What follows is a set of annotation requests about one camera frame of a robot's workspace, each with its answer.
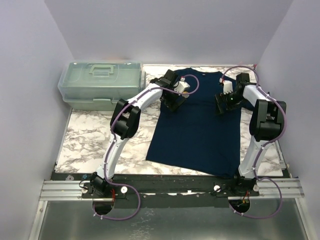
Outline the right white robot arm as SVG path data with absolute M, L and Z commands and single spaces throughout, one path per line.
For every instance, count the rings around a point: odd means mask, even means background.
M 221 77 L 222 93 L 215 95 L 215 112 L 222 115 L 240 106 L 243 101 L 253 106 L 249 123 L 250 143 L 243 161 L 230 183 L 230 191 L 241 196 L 252 191 L 258 180 L 258 169 L 270 147 L 285 128 L 286 103 L 277 101 L 265 93 L 258 84 L 250 82 L 248 73 L 236 76 L 235 88 L 230 80 Z

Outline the round colourful brooch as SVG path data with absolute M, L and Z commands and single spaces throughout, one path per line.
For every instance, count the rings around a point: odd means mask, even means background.
M 181 96 L 184 97 L 184 98 L 188 98 L 190 95 L 187 94 L 187 93 L 183 93 Z

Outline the navy blue t-shirt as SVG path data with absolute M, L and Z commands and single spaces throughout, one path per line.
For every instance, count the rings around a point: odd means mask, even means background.
M 233 177 L 240 165 L 242 108 L 251 111 L 253 106 L 243 101 L 238 108 L 217 115 L 215 95 L 222 92 L 222 72 L 185 68 L 176 74 L 186 76 L 190 88 L 198 90 L 175 112 L 161 104 L 146 160 Z

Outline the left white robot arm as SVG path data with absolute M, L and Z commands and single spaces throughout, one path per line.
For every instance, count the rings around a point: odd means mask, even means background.
M 141 112 L 155 101 L 160 100 L 170 110 L 176 110 L 181 103 L 179 97 L 189 96 L 189 83 L 185 76 L 178 76 L 174 71 L 167 70 L 164 76 L 154 78 L 149 85 L 136 96 L 120 99 L 110 120 L 110 138 L 103 156 L 102 164 L 92 173 L 89 183 L 93 191 L 101 198 L 114 194 L 115 187 L 130 188 L 128 184 L 113 183 L 115 168 L 123 148 L 128 140 L 134 137 L 140 124 Z

